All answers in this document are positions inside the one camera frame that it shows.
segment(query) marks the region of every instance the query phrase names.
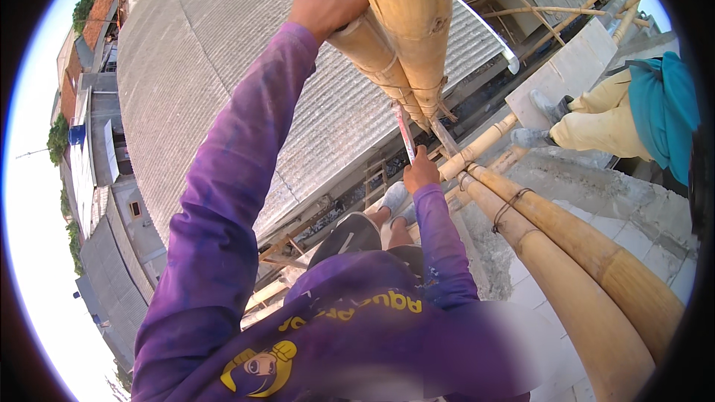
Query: window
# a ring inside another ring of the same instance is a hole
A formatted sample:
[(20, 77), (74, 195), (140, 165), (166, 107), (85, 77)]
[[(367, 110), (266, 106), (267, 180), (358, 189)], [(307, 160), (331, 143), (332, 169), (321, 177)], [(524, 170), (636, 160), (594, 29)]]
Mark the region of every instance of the window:
[(139, 207), (139, 202), (130, 203), (131, 217), (138, 218), (142, 215), (142, 208)]

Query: green foliage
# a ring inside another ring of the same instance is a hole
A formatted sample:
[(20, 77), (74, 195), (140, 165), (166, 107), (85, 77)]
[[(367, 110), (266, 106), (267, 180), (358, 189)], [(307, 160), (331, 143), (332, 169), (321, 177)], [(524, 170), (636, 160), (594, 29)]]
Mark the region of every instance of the green foliage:
[(49, 160), (53, 165), (59, 166), (62, 162), (62, 155), (64, 150), (67, 149), (69, 142), (67, 141), (67, 132), (69, 132), (69, 125), (64, 115), (61, 113), (57, 116), (57, 120), (54, 121), (52, 128), (49, 130), (49, 137), (47, 139), (47, 149), (49, 149)]
[(62, 183), (62, 191), (59, 193), (59, 208), (62, 210), (62, 215), (66, 218), (72, 216), (72, 210), (69, 208), (69, 197), (67, 196), (67, 186)]
[(129, 374), (125, 373), (123, 369), (121, 369), (120, 364), (117, 364), (117, 371), (114, 373), (114, 375), (117, 377), (117, 380), (121, 384), (121, 388), (123, 388), (125, 391), (127, 391), (129, 394), (131, 394), (131, 381), (132, 378)]
[(74, 5), (72, 27), (77, 34), (85, 29), (85, 23), (89, 18), (89, 12), (92, 11), (92, 5), (94, 5), (94, 0), (79, 0), (79, 2)]
[(64, 228), (69, 232), (69, 253), (72, 255), (74, 260), (74, 272), (82, 276), (85, 274), (85, 269), (82, 267), (82, 262), (79, 260), (79, 251), (82, 246), (79, 245), (79, 224), (76, 220), (71, 221)]

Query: hand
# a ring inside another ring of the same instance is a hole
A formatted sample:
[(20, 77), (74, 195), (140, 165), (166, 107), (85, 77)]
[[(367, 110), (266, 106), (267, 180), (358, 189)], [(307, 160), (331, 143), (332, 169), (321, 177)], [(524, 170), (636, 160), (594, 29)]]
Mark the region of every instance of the hand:
[(288, 22), (306, 27), (320, 45), (336, 28), (368, 9), (368, 0), (293, 0)]
[(440, 171), (437, 169), (437, 165), (427, 158), (427, 148), (423, 145), (417, 147), (415, 163), (405, 166), (403, 181), (405, 181), (405, 188), (410, 194), (415, 194), (415, 191), (430, 183), (439, 185)]

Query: person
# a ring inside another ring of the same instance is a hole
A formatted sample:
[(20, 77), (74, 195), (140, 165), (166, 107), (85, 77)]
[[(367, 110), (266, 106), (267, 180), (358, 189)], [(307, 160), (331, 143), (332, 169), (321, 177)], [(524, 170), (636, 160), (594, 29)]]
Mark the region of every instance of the person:
[[(445, 367), (423, 360), (425, 329), (478, 296), (424, 146), (376, 213), (354, 213), (337, 226), (281, 309), (239, 327), (258, 266), (252, 226), (301, 89), (326, 37), (367, 7), (367, 0), (294, 0), (287, 22), (216, 117), (186, 176), (182, 212), (169, 224), (166, 269), (137, 334), (133, 401), (306, 400), (308, 387), (360, 395), (386, 376), (409, 383), (386, 369)], [(408, 193), (413, 206), (396, 215)], [(406, 230), (415, 220), (421, 246)], [(392, 239), (382, 251), (378, 228), (388, 222)], [(509, 385), (505, 367), (494, 365), (501, 363), (497, 342), (469, 334), (497, 360), (469, 356), (460, 365), (451, 356), (447, 366)], [(449, 335), (430, 338), (440, 345), (437, 354), (468, 349), (448, 345)], [(375, 361), (388, 368), (365, 365)]]
[(627, 61), (624, 70), (575, 100), (565, 96), (551, 103), (539, 90), (529, 97), (552, 127), (516, 129), (511, 134), (515, 144), (599, 149), (617, 157), (655, 160), (688, 185), (692, 132), (700, 117), (693, 78), (674, 52)]

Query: gray sneaker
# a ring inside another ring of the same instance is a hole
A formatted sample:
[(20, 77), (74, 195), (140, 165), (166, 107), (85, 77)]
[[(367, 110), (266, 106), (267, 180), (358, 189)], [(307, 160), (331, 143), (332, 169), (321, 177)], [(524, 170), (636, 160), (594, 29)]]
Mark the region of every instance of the gray sneaker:
[(397, 218), (405, 218), (405, 220), (407, 221), (407, 227), (417, 222), (417, 211), (415, 209), (415, 203), (412, 202), (410, 206), (405, 208), (404, 211), (395, 216), (395, 218), (390, 221), (390, 228), (393, 227), (393, 223), (397, 220)]
[(511, 142), (526, 148), (558, 146), (549, 136), (548, 129), (514, 129), (511, 131)]
[(408, 194), (409, 192), (407, 192), (407, 188), (405, 188), (405, 182), (395, 182), (385, 192), (385, 197), (382, 199), (382, 205), (378, 208), (378, 210), (382, 207), (388, 207), (390, 209), (390, 216), (394, 216), (395, 211), (397, 211), (400, 205), (402, 205), (402, 202), (405, 201)]
[(568, 103), (573, 101), (572, 97), (566, 95), (561, 98), (561, 101), (554, 104), (536, 89), (529, 92), (529, 99), (549, 119), (552, 126), (561, 121), (561, 118), (571, 111), (568, 108)]

